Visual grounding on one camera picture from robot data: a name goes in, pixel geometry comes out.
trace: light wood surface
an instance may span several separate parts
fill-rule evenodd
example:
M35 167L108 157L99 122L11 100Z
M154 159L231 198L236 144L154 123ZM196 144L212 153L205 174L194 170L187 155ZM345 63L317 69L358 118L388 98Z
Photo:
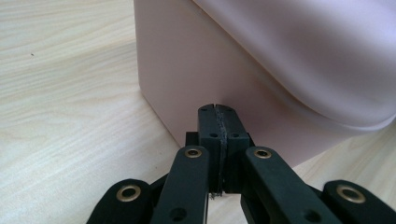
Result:
M178 145L142 96L133 1L0 1L0 223L85 223L106 190L166 174ZM396 208L396 125L297 167ZM239 198L209 223L246 223Z

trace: pink plastic box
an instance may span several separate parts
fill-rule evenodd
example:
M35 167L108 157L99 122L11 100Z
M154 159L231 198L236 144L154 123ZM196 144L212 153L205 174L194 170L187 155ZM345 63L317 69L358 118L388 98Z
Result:
M396 114L394 1L134 0L139 82L175 139L233 107L291 165Z

